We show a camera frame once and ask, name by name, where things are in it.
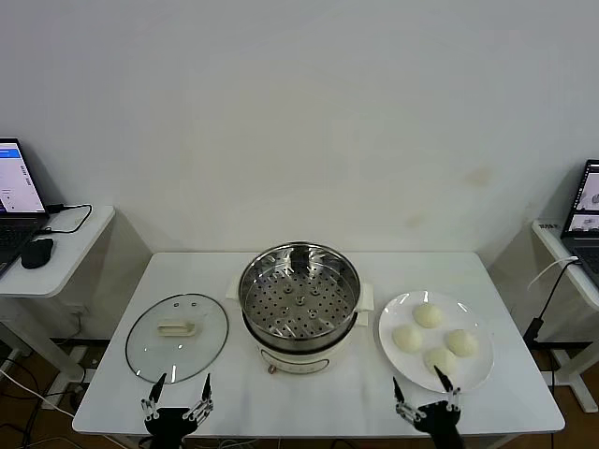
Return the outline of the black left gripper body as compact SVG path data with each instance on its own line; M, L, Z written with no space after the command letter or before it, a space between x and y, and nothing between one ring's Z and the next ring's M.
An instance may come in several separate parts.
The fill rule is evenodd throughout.
M150 449L178 449L183 448L183 440L194 432L194 421L189 419L189 409L160 408L158 417L144 420L149 436Z

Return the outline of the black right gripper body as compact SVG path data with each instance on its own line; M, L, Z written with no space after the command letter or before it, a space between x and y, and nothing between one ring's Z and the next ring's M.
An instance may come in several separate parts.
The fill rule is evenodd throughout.
M464 440L457 430L460 411L449 410L442 400L420 406L415 429L428 434L437 449L463 449Z

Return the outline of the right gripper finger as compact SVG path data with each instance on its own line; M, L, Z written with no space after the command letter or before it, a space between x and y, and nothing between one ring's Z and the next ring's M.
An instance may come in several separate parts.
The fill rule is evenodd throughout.
M455 388L449 377L445 375L436 365L434 365L433 368L447 394L446 409L449 412L460 412L461 389L459 387Z
M396 414L406 422L417 422L419 420L418 410L405 400L396 378L393 378L393 391L396 400Z

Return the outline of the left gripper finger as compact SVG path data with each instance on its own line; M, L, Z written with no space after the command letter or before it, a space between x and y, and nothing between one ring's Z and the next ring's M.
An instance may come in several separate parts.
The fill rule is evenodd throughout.
M186 413L188 421L204 421L213 410L211 375L208 373L199 401Z
M163 373L158 381L153 385L149 397L140 401L141 409L144 412L144 420L152 421L159 418L158 402L165 384L167 374Z

